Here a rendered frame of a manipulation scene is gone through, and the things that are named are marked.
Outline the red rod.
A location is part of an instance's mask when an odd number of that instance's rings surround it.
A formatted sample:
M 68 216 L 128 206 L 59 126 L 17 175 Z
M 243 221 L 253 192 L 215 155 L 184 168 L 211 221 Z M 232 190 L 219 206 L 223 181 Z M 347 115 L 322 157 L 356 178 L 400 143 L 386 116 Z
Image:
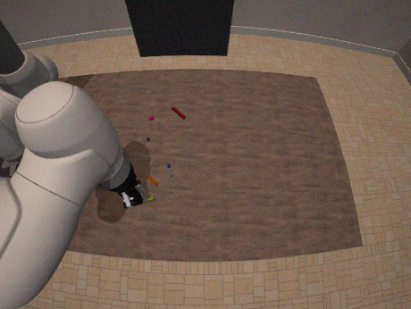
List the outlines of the red rod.
M 186 119 L 186 116 L 183 115 L 180 111 L 178 111 L 175 107 L 172 108 L 183 120 Z

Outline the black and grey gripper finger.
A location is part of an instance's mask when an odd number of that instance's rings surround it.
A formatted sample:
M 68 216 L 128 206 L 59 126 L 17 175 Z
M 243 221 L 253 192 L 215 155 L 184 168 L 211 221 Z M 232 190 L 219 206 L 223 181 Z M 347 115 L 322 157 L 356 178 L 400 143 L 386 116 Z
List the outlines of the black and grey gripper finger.
M 139 193 L 146 192 L 145 189 L 141 185 L 139 185 L 139 184 L 141 184 L 141 181 L 136 180 L 136 178 L 137 178 L 137 176 L 134 173 L 134 178 L 133 178 L 132 182 L 135 184 L 135 188 L 139 191 Z
M 136 189 L 135 189 L 135 185 L 133 184 L 133 182 L 130 183 L 130 187 L 131 187 L 131 192 L 130 194 L 127 196 L 125 194 L 125 192 L 122 193 L 123 195 L 123 207 L 124 208 L 128 208 L 131 206 L 135 206 L 135 203 L 140 203 L 143 204 L 144 202 L 148 201 L 147 198 L 141 193 L 139 193 Z M 134 198 L 134 197 L 136 198 Z M 136 205 L 140 205 L 140 204 L 136 204 Z

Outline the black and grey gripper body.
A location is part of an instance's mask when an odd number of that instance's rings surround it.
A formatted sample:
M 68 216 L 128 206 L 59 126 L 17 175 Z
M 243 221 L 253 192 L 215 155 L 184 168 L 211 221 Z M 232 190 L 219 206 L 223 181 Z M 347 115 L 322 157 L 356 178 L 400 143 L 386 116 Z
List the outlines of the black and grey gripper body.
M 129 177 L 119 187 L 110 189 L 110 191 L 117 192 L 122 197 L 123 197 L 122 193 L 125 192 L 125 194 L 128 196 L 131 191 L 131 187 L 129 186 L 129 184 L 132 182 L 133 176 L 134 176 L 134 170 L 133 170 L 132 164 L 130 163 Z

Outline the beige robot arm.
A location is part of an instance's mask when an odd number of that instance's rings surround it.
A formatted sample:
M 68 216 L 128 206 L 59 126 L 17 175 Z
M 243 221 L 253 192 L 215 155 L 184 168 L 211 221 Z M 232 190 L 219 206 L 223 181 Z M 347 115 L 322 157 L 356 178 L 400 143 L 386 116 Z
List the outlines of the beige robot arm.
M 0 21 L 0 157 L 11 166 L 11 178 L 0 176 L 0 309 L 38 295 L 95 188 L 117 188 L 130 173 L 105 112 L 58 77 L 51 59 L 21 50 Z

